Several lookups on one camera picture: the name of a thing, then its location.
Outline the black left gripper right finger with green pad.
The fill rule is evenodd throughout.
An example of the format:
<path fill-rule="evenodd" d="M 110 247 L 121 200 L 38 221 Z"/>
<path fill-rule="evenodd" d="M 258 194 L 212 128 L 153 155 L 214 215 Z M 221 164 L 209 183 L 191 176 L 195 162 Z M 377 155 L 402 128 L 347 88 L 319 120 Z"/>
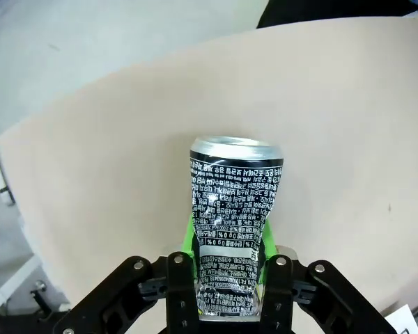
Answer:
<path fill-rule="evenodd" d="M 324 333 L 395 333 L 396 330 L 330 262 L 304 266 L 278 254 L 269 222 L 262 241 L 265 254 L 260 333 L 293 333 L 293 305 Z"/>

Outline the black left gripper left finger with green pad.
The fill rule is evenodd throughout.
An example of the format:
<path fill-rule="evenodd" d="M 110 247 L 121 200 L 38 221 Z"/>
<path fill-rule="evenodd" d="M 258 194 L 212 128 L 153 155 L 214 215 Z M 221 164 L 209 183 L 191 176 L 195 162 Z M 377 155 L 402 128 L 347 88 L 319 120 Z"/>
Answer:
<path fill-rule="evenodd" d="M 193 234 L 189 224 L 182 250 L 154 262 L 127 258 L 54 326 L 54 333 L 127 333 L 161 299 L 166 303 L 162 333 L 198 333 Z"/>

